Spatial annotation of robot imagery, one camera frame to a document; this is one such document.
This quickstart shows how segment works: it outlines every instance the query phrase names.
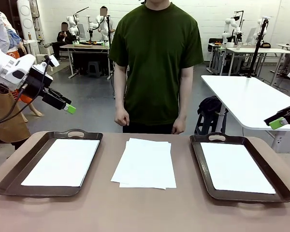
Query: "sheet of paper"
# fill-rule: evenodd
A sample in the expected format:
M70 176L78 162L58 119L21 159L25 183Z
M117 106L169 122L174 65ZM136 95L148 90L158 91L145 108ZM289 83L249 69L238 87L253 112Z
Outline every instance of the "sheet of paper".
M99 142L57 139L21 185L81 186Z
M120 188L176 188L171 144L131 138L111 181Z
M243 145L201 143L215 189L275 194Z

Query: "dark green shirt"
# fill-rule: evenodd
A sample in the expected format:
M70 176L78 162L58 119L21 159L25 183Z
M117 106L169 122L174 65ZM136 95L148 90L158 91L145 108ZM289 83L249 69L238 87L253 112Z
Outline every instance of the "dark green shirt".
M130 66L124 102L130 121L173 123L181 69L203 62L198 24L172 3L161 11L142 5L119 22L109 57Z

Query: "monitor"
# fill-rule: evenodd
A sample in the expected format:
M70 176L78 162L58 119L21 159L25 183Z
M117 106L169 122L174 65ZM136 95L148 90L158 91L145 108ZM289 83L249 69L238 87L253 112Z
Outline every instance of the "monitor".
M77 24L78 30L79 30L79 38L80 40L88 40L86 31L84 29L84 24L78 23Z

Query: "tray handle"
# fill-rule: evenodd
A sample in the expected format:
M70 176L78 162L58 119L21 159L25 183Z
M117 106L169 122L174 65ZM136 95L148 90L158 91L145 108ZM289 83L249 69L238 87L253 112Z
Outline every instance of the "tray handle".
M220 132L210 133L206 135L206 137L211 142L221 142L221 143L224 143L230 139L230 136L227 136L226 134Z
M88 136L89 133L87 131L82 130L82 129L70 129L70 130L67 130L64 132L58 132L58 135L66 136L69 138L75 137L75 136L80 137L80 138L84 138L84 137Z

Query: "brown tray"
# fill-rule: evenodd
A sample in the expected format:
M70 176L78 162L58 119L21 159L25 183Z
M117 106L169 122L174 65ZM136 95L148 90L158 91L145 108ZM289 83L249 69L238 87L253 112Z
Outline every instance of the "brown tray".
M35 198L74 196L81 190L82 185L80 187L46 187L22 186L21 183L28 176L28 174L35 167L35 165L40 161L40 159L44 156L44 154L48 151L48 149L55 142L56 139L85 139L101 141L102 137L103 134L101 133L89 133L80 129L72 129L66 132L47 132L0 182L0 195Z
M213 136L219 136L220 138L210 140ZM190 137L194 153L196 155L200 171L203 176L203 180L207 189L207 192L211 197L216 200L233 201L243 203L285 203L290 202L290 191L265 159L260 155L251 142L245 137L227 136L222 133L212 133L208 135L193 135ZM239 192L239 191L227 191L216 190L214 188L210 172L207 167L205 156L201 147L203 143L224 143L224 144L239 144L244 145L247 151L250 153L258 167L263 172L264 176L271 183L276 191L276 194L263 194L252 192Z

